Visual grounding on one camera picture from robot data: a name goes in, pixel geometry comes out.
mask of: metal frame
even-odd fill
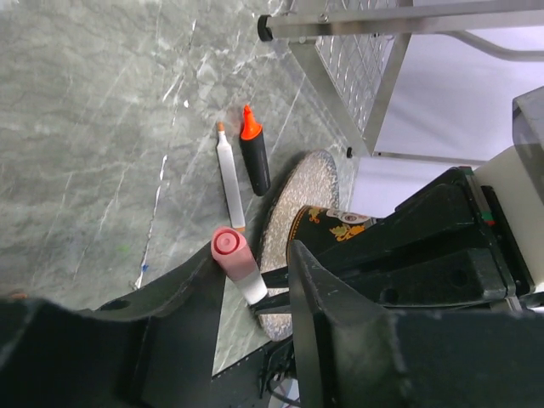
[[[495,0],[436,6],[413,6],[399,0],[398,8],[364,11],[326,11],[324,0],[299,0],[298,14],[269,17],[266,29],[273,38],[291,38],[289,47],[315,90],[331,112],[357,156],[389,157],[423,162],[479,166],[484,161],[462,158],[419,156],[375,151],[394,85],[400,73],[412,34],[439,34],[455,38],[492,57],[508,61],[544,61],[544,50],[520,51],[500,47],[464,30],[516,26],[544,26],[544,0]],[[368,122],[359,129],[329,77],[316,48],[317,36],[349,34],[394,34],[382,80],[376,92]]]

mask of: white wall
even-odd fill
[[[544,27],[472,32],[504,47],[544,49]],[[512,145],[513,98],[542,85],[544,63],[506,62],[449,37],[414,36],[377,150],[489,160]],[[386,216],[447,167],[362,159],[352,211]]]

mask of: marker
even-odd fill
[[[240,135],[240,147],[253,192],[257,196],[264,196],[270,188],[270,174],[264,146],[263,125],[255,122],[249,105],[244,107],[244,128]]]
[[[255,304],[268,295],[244,235],[229,227],[217,228],[212,236],[212,256],[249,304]]]
[[[227,141],[224,134],[222,122],[218,122],[218,159],[221,168],[221,178],[223,179],[224,194],[227,197],[227,207],[229,208],[230,224],[232,228],[243,232],[246,230],[246,220],[244,219],[244,209],[241,206],[240,189],[238,187],[238,178],[236,177],[235,158],[232,154],[232,146]]]

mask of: orange highlighter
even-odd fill
[[[270,188],[270,174],[263,125],[255,122],[249,105],[244,106],[244,128],[240,135],[240,147],[253,192],[259,197],[264,196]]]

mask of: orange marker cap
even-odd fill
[[[249,105],[244,106],[244,128],[241,131],[241,139],[255,139],[262,131],[263,125],[255,122],[252,109],[249,107]]]

